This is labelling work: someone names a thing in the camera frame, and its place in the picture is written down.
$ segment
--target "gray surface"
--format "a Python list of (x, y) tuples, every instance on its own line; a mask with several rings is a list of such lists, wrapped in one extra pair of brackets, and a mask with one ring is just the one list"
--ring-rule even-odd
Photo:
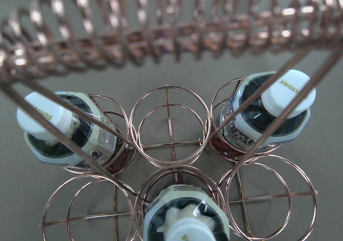
[[(18, 6), (27, 7), (29, 1), (0, 0), (1, 16), (8, 16), (9, 12)], [(312, 74), (325, 55), (325, 52), (315, 52), (297, 68)], [(164, 85), (189, 88), (200, 95), (210, 106), (214, 93), (228, 80), (255, 72), (275, 70), (290, 56), (289, 53), (263, 54), (259, 57), (245, 54), (240, 58), (234, 58), (225, 54), (215, 61), (211, 54), (204, 53), (199, 61), (195, 61), (192, 55), (183, 55), (179, 63), (175, 63), (172, 56), (165, 56), (158, 65), (154, 64), (151, 59), (147, 59), (140, 68), (127, 63), (121, 70), (108, 68), (102, 72), (89, 71), (85, 74), (71, 74), (64, 78), (53, 77), (41, 83), (54, 91), (89, 91), (111, 96), (129, 115), (135, 102), (143, 94)], [(292, 143), (285, 144), (275, 152), (299, 165), (318, 190), (318, 220), (309, 240), (341, 240), (343, 214), (341, 206), (343, 196), (341, 129), (343, 125), (340, 120), (343, 107), (340, 97), (342, 67), (341, 62), (318, 87), (317, 99), (311, 108), (311, 120), (303, 133)], [(16, 87), (23, 94), (29, 93), (22, 86), (16, 85)], [(0, 95), (0, 101), (2, 129), (0, 144), (3, 158), (0, 166), (2, 176), (0, 239), (39, 240), (38, 225), (41, 222), (46, 201), (57, 187), (74, 175), (54, 165), (40, 163), (24, 143), (22, 131), (16, 123), (16, 107), (3, 95)], [(215, 180), (218, 180), (225, 170), (231, 167), (210, 147), (205, 149), (195, 165), (211, 174)], [(137, 155), (121, 177), (137, 190), (147, 173), (153, 170), (155, 168)], [(270, 194), (271, 191), (268, 190), (272, 182), (270, 179), (264, 182), (263, 175), (250, 176), (249, 174), (251, 175), (251, 172), (245, 175), (248, 180), (246, 190), (249, 195)], [(302, 191), (303, 185), (299, 183), (298, 176), (289, 175), (287, 179), (290, 185), (299, 189), (297, 191)], [(100, 201), (106, 200), (105, 198), (95, 198), (91, 195), (86, 198), (89, 202), (89, 206), (85, 208), (87, 213), (103, 212), (103, 203)], [(294, 240), (293, 237), (299, 234), (298, 229), (300, 233), (301, 229), (305, 230), (309, 224), (310, 210), (306, 207), (309, 202), (310, 200), (301, 200), (295, 204), (293, 216), (296, 221), (291, 222), (294, 229), (288, 230), (285, 235), (276, 240)], [(260, 207), (252, 209), (251, 217), (254, 217), (257, 222), (253, 229), (260, 231), (258, 233), (265, 234), (263, 230), (267, 228), (267, 222), (275, 222), (274, 218), (280, 220), (280, 215), (283, 217), (284, 206), (281, 205), (280, 211), (274, 206), (275, 204), (271, 203), (261, 203)], [(64, 217), (59, 206), (54, 207), (52, 215), (54, 220), (59, 219), (59, 216)], [(74, 231), (83, 240), (94, 240), (91, 235), (82, 231), (84, 228), (91, 232), (91, 230), (99, 229), (98, 227), (108, 229), (111, 227), (99, 222), (89, 225), (80, 223), (80, 227), (77, 226), (74, 225)], [(110, 236), (110, 232), (101, 231), (98, 239), (110, 240), (107, 239), (107, 235)], [(60, 226), (52, 230), (48, 240), (67, 240), (65, 227)]]

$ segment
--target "coiled wire handle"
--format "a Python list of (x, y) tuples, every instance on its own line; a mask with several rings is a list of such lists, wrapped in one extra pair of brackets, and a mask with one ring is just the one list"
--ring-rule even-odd
[[(70, 0), (79, 14), (73, 18), (82, 19), (84, 37), (73, 28), (67, 1), (33, 0), (29, 10), (18, 9), (2, 20), (1, 83), (108, 64), (120, 67), (128, 59), (141, 64), (147, 55), (158, 61), (165, 53), (179, 59), (184, 51), (199, 58), (204, 50), (218, 57), (225, 49), (239, 55), (248, 49), (333, 48), (342, 39), (343, 0), (213, 0), (210, 9), (207, 0), (194, 0), (189, 22), (180, 21), (182, 0), (156, 0), (155, 12), (148, 0), (135, 0), (138, 29), (130, 26), (124, 0)], [(45, 6), (57, 20), (60, 40), (43, 15)]]

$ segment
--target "wire rack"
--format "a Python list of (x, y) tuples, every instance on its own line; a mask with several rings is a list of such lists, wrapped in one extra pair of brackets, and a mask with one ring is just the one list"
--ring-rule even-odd
[[(66, 136), (38, 114), (16, 91), (14, 84), (18, 82), (32, 90), (38, 91), (80, 117), (116, 135), (127, 145), (126, 148), (128, 150), (133, 151), (137, 149), (153, 165), (161, 168), (157, 170), (157, 173), (148, 178), (145, 185), (148, 185), (151, 178), (156, 177), (163, 171), (166, 171), (165, 175), (172, 174), (174, 176), (173, 183), (178, 182), (178, 178), (182, 173), (190, 174), (200, 180), (203, 179), (209, 195), (221, 204), (227, 212), (232, 224), (230, 226), (232, 232), (246, 240), (266, 240), (276, 237), (284, 230), (289, 221), (292, 210), (291, 198), (300, 195), (312, 197), (314, 214), (310, 220), (309, 228), (299, 240), (307, 239), (313, 230), (317, 214), (316, 191), (309, 178), (297, 165), (290, 161), (276, 155), (256, 155), (255, 150), (282, 124), (310, 90), (326, 77), (341, 58), (343, 0), (211, 0), (212, 3), (210, 5), (208, 5), (210, 0), (194, 0), (191, 8), (185, 8), (184, 0), (133, 1), (137, 4), (138, 8), (138, 28), (133, 27), (129, 20), (130, 15), (126, 12), (125, 0), (32, 0), (29, 9), (18, 9), (10, 14), (8, 19), (6, 18), (1, 21), (0, 89), (2, 93), (59, 138), (61, 143), (81, 156), (93, 168), (94, 172), (98, 173), (98, 175), (78, 176), (57, 189), (44, 210), (42, 222), (43, 240), (46, 240), (44, 234), (46, 226), (56, 223), (46, 222), (45, 215), (49, 205), (59, 190), (69, 182), (78, 181), (83, 178), (92, 179), (89, 183), (107, 180), (112, 183), (114, 193), (119, 189), (125, 197), (133, 196), (133, 198), (127, 199), (127, 212), (119, 213), (114, 210), (112, 213), (102, 215), (103, 217), (113, 217), (114, 219), (117, 219), (122, 214), (131, 215), (131, 227), (126, 238), (127, 240), (134, 240), (137, 235), (141, 237), (140, 225), (142, 217), (147, 204), (149, 204), (152, 198), (148, 198), (148, 191), (143, 194), (144, 186), (136, 193), (124, 182), (120, 181), (116, 175), (112, 175), (106, 168), (97, 165), (76, 144), (70, 142)], [(155, 1), (155, 7), (148, 7), (150, 1)], [(74, 16), (69, 14), (69, 8), (73, 8), (78, 13), (77, 15), (81, 17), (81, 25), (86, 33), (85, 36), (79, 36), (76, 32), (73, 26)], [(185, 10), (192, 11), (192, 18), (190, 20), (183, 19), (182, 12)], [(55, 17), (58, 31), (54, 30), (51, 27), (51, 23), (45, 20), (44, 15), (47, 11)], [(288, 69), (306, 59), (313, 50), (317, 49), (328, 51), (329, 55), (285, 111), (270, 125), (264, 135), (259, 140), (256, 140), (252, 149), (242, 155), (232, 150), (228, 144), (225, 144), (227, 146), (224, 147), (224, 153), (222, 150), (218, 150), (216, 145), (219, 143), (223, 145), (225, 143), (219, 135), (219, 131), (223, 126), (260, 96), (264, 90), (271, 86)], [(183, 53), (191, 52), (195, 55), (195, 59), (197, 59), (202, 56), (204, 51), (208, 50), (212, 52), (215, 58), (223, 56), (225, 51), (229, 51), (237, 57), (246, 51), (257, 55), (264, 51), (290, 51), (293, 53), (293, 56), (265, 85), (247, 99), (239, 110), (228, 117), (221, 126), (217, 126), (215, 120), (217, 116), (214, 114), (214, 109), (220, 104), (220, 102), (215, 102), (216, 97), (214, 97), (209, 110), (197, 94), (186, 88), (161, 87), (146, 94), (136, 103), (129, 120), (125, 112), (122, 111), (120, 113), (127, 123), (126, 133), (121, 134), (82, 112), (77, 107), (68, 104), (37, 82), (39, 79), (50, 76), (67, 75), (71, 72), (85, 72), (90, 68), (100, 70), (109, 64), (115, 67), (122, 67), (126, 61), (142, 65), (144, 58), (148, 56), (158, 62), (164, 54), (174, 54), (175, 60), (179, 60)], [(168, 92), (172, 89), (184, 92), (184, 95), (195, 97), (197, 103), (200, 103), (202, 107), (201, 110), (205, 111), (205, 118), (202, 118), (198, 111), (191, 109), (188, 104), (170, 102)], [(151, 108), (138, 123), (134, 123), (137, 108), (140, 107), (140, 104), (148, 96), (156, 92), (165, 92), (166, 97), (163, 102), (159, 106)], [(170, 116), (170, 109), (173, 107), (185, 109), (195, 116), (201, 127), (199, 136), (191, 141), (175, 141)], [(141, 141), (141, 129), (150, 115), (161, 108), (167, 109), (168, 112), (166, 119), (168, 122), (169, 142), (145, 146)], [(195, 152), (178, 160), (175, 154), (175, 147), (185, 145), (188, 142), (197, 144), (198, 148)], [(223, 175), (218, 183), (213, 183), (211, 176), (206, 175), (201, 170), (185, 165), (191, 164), (198, 159), (208, 143), (216, 148), (220, 154), (234, 162), (234, 166)], [(170, 147), (171, 160), (162, 161), (148, 155), (146, 150), (152, 147)], [(274, 170), (273, 167), (258, 162), (265, 157), (271, 160), (279, 160), (285, 166), (289, 165), (295, 169), (307, 183), (309, 191), (291, 193), (282, 175)], [(248, 165), (258, 165), (273, 173), (281, 181), (285, 188), (285, 193), (270, 197), (246, 199), (241, 186), (239, 169), (243, 166), (250, 167)], [(240, 199), (238, 200), (229, 198), (230, 192), (228, 190), (230, 190), (230, 184), (234, 177), (237, 182), (238, 192), (240, 193)], [(92, 184), (87, 184), (78, 189), (76, 197), (88, 185)], [(286, 213), (287, 216), (284, 223), (273, 234), (262, 238), (255, 237), (249, 230), (245, 204), (251, 200), (279, 197), (286, 197), (288, 199), (288, 213)], [(132, 199), (136, 201), (135, 206), (132, 205)], [(232, 202), (239, 202), (241, 205), (244, 231), (241, 230), (232, 217), (230, 210), (230, 203)], [(69, 224), (70, 221), (70, 215), (68, 214), (68, 217), (61, 222)], [(115, 240), (118, 240), (118, 227), (116, 226), (115, 223), (114, 236)], [(72, 234), (68, 233), (70, 239), (73, 240)]]

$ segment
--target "bottle cap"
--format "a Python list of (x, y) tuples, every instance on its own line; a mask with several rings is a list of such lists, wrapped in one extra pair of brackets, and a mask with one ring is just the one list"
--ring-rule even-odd
[(215, 241), (212, 231), (201, 220), (182, 218), (168, 230), (166, 241)]
[[(309, 81), (309, 76), (298, 70), (287, 71), (280, 79), (262, 93), (264, 108), (273, 116), (278, 117), (289, 105), (298, 92)], [(290, 113), (288, 118), (293, 118), (306, 111), (316, 98), (316, 90), (313, 89), (300, 104)]]
[[(49, 120), (62, 133), (66, 134), (72, 122), (72, 112), (61, 105), (53, 102), (38, 92), (33, 92), (25, 97), (45, 119)], [(17, 110), (17, 121), (19, 126), (27, 133), (41, 140), (56, 139), (49, 131), (37, 123), (33, 118), (21, 109)]]

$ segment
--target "beverage bottle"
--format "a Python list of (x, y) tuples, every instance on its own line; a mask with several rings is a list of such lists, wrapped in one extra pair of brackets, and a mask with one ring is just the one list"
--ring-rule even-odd
[[(246, 77), (221, 111), (219, 123), (236, 111), (275, 72), (263, 72)], [(221, 130), (223, 137), (235, 149), (247, 152), (270, 124), (289, 105), (309, 77), (298, 70), (289, 70), (255, 99)], [(286, 121), (257, 149), (266, 153), (278, 144), (295, 139), (310, 118), (310, 106), (316, 97), (313, 89), (291, 112)]]
[[(111, 120), (88, 95), (76, 92), (56, 92), (55, 94), (116, 130)], [(78, 117), (38, 92), (30, 93), (25, 100), (100, 165), (104, 165), (115, 156), (122, 145), (117, 136)], [(40, 161), (67, 165), (69, 169), (76, 171), (90, 170), (90, 166), (80, 156), (60, 143), (21, 109), (17, 110), (17, 121), (24, 130), (25, 142)]]
[(229, 220), (200, 188), (172, 185), (144, 217), (144, 241), (228, 241)]

